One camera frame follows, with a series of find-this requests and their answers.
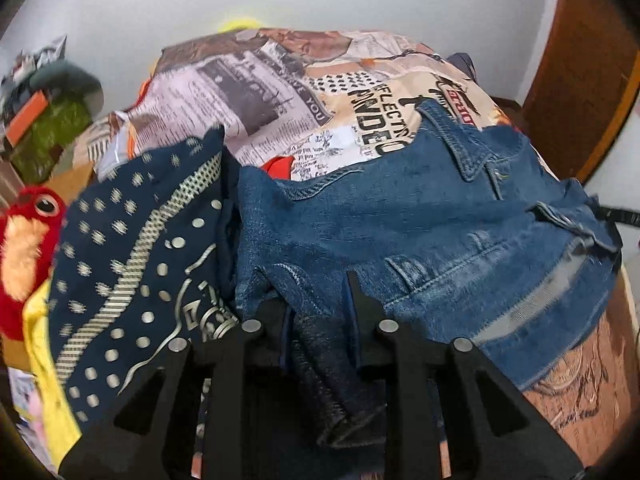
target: navy patterned fabric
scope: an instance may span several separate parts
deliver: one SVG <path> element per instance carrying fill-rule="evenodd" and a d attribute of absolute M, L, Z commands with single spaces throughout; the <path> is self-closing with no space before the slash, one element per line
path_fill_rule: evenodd
<path fill-rule="evenodd" d="M 130 161 L 69 208 L 49 339 L 81 430 L 171 339 L 219 338 L 238 322 L 238 169 L 211 130 Z"/>

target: red plush toy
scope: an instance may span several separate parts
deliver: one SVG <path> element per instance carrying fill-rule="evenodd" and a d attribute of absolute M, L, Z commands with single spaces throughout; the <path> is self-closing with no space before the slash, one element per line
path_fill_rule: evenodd
<path fill-rule="evenodd" d="M 22 308 L 49 277 L 65 212 L 55 192 L 34 186 L 0 217 L 0 331 L 9 339 L 24 339 Z"/>

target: plush toy eye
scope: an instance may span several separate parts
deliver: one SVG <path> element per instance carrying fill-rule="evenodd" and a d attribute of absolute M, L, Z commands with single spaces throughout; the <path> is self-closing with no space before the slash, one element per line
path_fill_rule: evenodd
<path fill-rule="evenodd" d="M 55 216 L 60 212 L 60 208 L 51 195 L 40 195 L 36 199 L 36 211 L 40 216 Z"/>

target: green item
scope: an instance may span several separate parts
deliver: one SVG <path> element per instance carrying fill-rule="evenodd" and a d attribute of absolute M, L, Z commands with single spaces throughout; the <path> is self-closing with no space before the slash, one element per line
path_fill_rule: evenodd
<path fill-rule="evenodd" d="M 24 183 L 46 181 L 66 146 L 91 123 L 81 100 L 66 95 L 51 102 L 11 154 L 10 160 Z"/>

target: orange box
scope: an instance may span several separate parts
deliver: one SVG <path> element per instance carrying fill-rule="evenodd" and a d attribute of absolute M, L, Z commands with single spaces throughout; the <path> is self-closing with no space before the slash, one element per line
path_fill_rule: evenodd
<path fill-rule="evenodd" d="M 20 142 L 24 133 L 33 124 L 33 121 L 35 121 L 44 110 L 46 110 L 47 106 L 49 106 L 49 102 L 47 101 L 47 98 L 44 97 L 42 90 L 40 90 L 32 95 L 22 109 L 17 113 L 14 120 L 11 121 L 11 124 L 9 124 L 9 127 L 5 131 L 6 138 L 14 148 L 18 145 L 18 142 Z"/>
<path fill-rule="evenodd" d="M 0 339 L 2 340 L 4 364 L 9 368 L 17 368 L 23 372 L 31 373 L 31 363 L 24 341 L 14 341 L 4 334 L 0 334 Z"/>
<path fill-rule="evenodd" d="M 94 165 L 84 164 L 57 176 L 52 176 L 43 186 L 55 191 L 66 205 L 70 205 L 93 179 Z"/>

